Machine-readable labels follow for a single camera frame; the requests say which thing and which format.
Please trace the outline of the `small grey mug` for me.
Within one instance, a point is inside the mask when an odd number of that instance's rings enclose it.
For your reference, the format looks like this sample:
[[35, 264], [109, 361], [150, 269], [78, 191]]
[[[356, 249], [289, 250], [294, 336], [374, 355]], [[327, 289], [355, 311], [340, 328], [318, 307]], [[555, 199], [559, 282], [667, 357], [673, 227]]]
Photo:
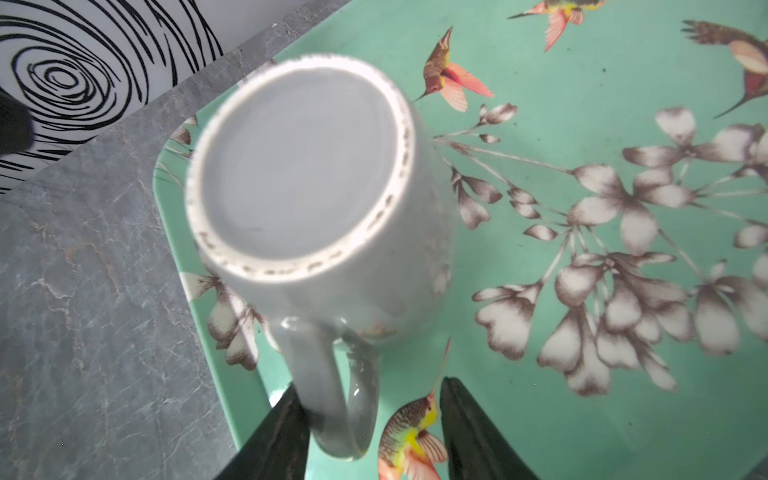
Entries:
[[320, 448], [363, 457], [381, 353], [437, 319], [452, 273], [453, 197], [419, 114], [364, 61], [278, 63], [214, 113], [184, 193], [202, 257], [264, 318]]

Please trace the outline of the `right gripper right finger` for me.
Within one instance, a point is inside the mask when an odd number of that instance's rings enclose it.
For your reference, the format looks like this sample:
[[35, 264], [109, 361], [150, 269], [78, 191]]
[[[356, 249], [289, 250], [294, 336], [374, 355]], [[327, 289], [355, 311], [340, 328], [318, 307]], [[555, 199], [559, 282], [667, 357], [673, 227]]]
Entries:
[[458, 378], [442, 380], [440, 410], [450, 479], [538, 479]]

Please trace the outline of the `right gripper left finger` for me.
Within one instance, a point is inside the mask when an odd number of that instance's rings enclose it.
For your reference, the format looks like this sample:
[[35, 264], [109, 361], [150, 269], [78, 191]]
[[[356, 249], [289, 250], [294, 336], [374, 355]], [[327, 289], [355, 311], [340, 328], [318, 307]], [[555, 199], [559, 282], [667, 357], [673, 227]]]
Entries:
[[290, 384], [216, 480], [303, 480], [310, 427]]

